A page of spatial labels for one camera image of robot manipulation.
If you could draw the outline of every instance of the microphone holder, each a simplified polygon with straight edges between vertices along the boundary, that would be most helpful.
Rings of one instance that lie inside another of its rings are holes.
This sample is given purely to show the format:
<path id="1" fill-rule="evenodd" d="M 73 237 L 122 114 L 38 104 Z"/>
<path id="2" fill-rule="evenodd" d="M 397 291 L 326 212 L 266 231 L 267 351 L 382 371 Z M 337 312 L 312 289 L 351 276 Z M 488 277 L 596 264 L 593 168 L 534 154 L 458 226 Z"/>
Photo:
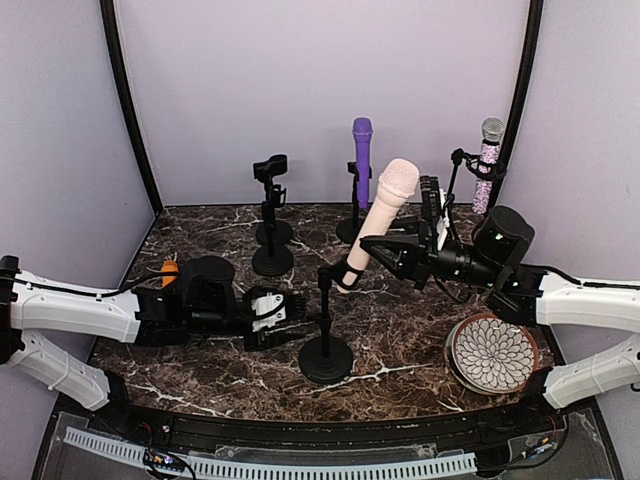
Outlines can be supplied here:
<path id="1" fill-rule="evenodd" d="M 283 207 L 287 197 L 287 189 L 283 189 L 281 185 L 274 185 L 273 178 L 287 173 L 287 156 L 273 155 L 266 162 L 258 162 L 253 164 L 253 177 L 260 183 L 264 184 L 265 201 L 269 203 L 268 208 Z M 270 214 L 270 218 L 275 219 L 275 211 Z M 276 245 L 286 245 L 293 238 L 293 229 L 291 225 L 283 220 L 274 220 L 275 227 L 272 231 L 273 242 Z M 256 241 L 260 245 L 267 245 L 267 232 L 264 223 L 260 224 L 256 229 Z"/>
<path id="2" fill-rule="evenodd" d="M 320 336 L 304 344 L 298 355 L 303 375 L 322 385 L 333 385 L 342 381 L 353 368 L 353 351 L 344 340 L 330 335 L 331 314 L 329 312 L 329 290 L 333 283 L 333 267 L 318 269 L 318 288 L 321 295 L 321 313 L 316 319 Z"/>
<path id="3" fill-rule="evenodd" d="M 287 229 L 282 228 L 282 225 L 288 227 L 287 241 L 291 240 L 293 236 L 291 227 L 285 222 L 281 222 L 281 228 L 278 230 L 276 220 L 275 209 L 284 206 L 287 190 L 283 189 L 281 185 L 274 185 L 273 177 L 282 175 L 286 171 L 286 155 L 274 155 L 266 162 L 253 164 L 254 177 L 265 184 L 266 200 L 261 204 L 264 245 L 253 254 L 251 264 L 253 270 L 263 277 L 279 277 L 293 268 L 293 254 L 286 246 L 276 241 L 276 238 L 283 241 L 283 235 L 287 232 Z M 259 231 L 256 232 L 256 240 L 261 243 Z"/>
<path id="4" fill-rule="evenodd" d="M 351 190 L 351 218 L 345 218 L 338 222 L 336 235 L 340 241 L 352 245 L 356 241 L 358 232 L 362 228 L 364 218 L 360 218 L 360 206 L 358 205 L 358 182 L 360 174 L 356 162 L 347 162 L 347 171 L 353 175 Z M 369 178 L 371 178 L 371 167 L 369 167 Z"/>

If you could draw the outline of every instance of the marble table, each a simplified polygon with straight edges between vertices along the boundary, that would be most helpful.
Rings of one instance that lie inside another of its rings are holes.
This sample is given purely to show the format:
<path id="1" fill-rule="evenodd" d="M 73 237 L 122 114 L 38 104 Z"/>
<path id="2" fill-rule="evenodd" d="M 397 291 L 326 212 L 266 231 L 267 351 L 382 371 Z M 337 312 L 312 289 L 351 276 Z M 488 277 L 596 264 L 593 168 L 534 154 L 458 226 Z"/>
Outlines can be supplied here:
<path id="1" fill-rule="evenodd" d="M 309 299 L 319 311 L 317 269 L 348 252 L 335 235 L 336 223 L 349 205 L 288 205 L 278 217 L 291 223 L 289 248 L 294 269 L 278 279 L 258 277 L 251 268 L 257 248 L 254 232 L 258 206 L 205 206 L 166 209 L 142 246 L 130 279 L 158 271 L 164 260 L 178 263 L 202 255 L 219 255 L 236 268 L 238 296 L 256 284 L 287 288 Z M 402 215 L 417 212 L 409 206 Z M 480 217 L 457 206 L 458 229 L 468 241 Z M 454 304 L 433 282 L 413 290 L 372 262 L 359 288 L 331 297 L 332 334 L 353 349 L 353 374 L 342 384 L 319 386 L 299 371 L 304 342 L 318 334 L 303 321 L 281 328 L 305 339 L 266 352 L 246 353 L 242 339 L 194 338 L 188 345 L 142 348 L 100 339 L 91 363 L 122 375 L 134 403 L 173 412 L 281 421 L 370 421 L 467 412 L 512 403 L 518 394 L 485 396 L 462 387 L 446 367 L 443 345 L 451 329 L 465 318 L 487 312 L 474 295 Z M 540 366 L 553 364 L 549 346 L 531 331 Z"/>

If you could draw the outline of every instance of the white wall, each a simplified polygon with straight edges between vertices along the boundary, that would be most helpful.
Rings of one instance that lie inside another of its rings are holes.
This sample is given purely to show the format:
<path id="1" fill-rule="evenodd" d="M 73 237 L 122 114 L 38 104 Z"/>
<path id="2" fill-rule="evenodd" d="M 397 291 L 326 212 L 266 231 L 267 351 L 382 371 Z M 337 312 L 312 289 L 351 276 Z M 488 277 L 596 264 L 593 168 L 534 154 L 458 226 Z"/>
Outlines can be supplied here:
<path id="1" fill-rule="evenodd" d="M 527 257 L 573 275 L 639 279 L 640 4 L 546 2 L 530 94 L 500 196 L 536 229 Z M 557 328 L 569 361 L 628 335 Z M 640 479 L 640 396 L 599 398 L 625 478 Z"/>
<path id="2" fill-rule="evenodd" d="M 99 2 L 0 2 L 0 255 L 116 286 L 153 213 L 110 70 Z M 91 338 L 51 335 L 86 357 Z M 55 394 L 0 366 L 0 478 L 23 480 Z"/>
<path id="3" fill-rule="evenodd" d="M 508 114 L 528 3 L 118 1 L 163 201 L 258 202 L 251 164 L 282 152 L 289 201 L 348 202 L 357 116 L 375 178 L 405 156 L 446 182 L 451 152 Z M 471 175 L 457 191 L 471 200 Z"/>

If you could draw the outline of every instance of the white vent strip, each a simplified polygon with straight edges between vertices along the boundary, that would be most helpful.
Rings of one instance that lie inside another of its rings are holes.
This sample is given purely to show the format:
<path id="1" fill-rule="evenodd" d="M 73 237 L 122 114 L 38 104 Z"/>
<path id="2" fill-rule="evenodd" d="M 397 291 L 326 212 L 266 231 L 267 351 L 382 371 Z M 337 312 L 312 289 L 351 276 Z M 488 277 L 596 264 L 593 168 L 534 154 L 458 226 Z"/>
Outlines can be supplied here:
<path id="1" fill-rule="evenodd" d="M 144 468 L 142 458 L 145 448 L 142 446 L 72 427 L 67 428 L 64 442 L 120 463 Z M 422 480 L 477 471 L 473 453 L 413 462 L 339 467 L 262 465 L 183 455 L 180 457 L 191 465 L 198 479 L 202 480 Z M 189 472 L 183 472 L 182 476 L 190 475 Z"/>

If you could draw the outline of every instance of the floral pattern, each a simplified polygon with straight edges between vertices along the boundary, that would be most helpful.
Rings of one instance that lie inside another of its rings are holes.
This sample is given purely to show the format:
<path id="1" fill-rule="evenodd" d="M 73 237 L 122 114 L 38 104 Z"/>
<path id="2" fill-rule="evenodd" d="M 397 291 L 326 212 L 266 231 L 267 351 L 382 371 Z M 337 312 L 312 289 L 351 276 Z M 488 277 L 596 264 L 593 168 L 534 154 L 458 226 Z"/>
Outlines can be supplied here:
<path id="1" fill-rule="evenodd" d="M 495 317 L 472 317 L 453 340 L 454 361 L 466 380 L 490 393 L 520 389 L 537 364 L 537 348 L 526 330 Z"/>

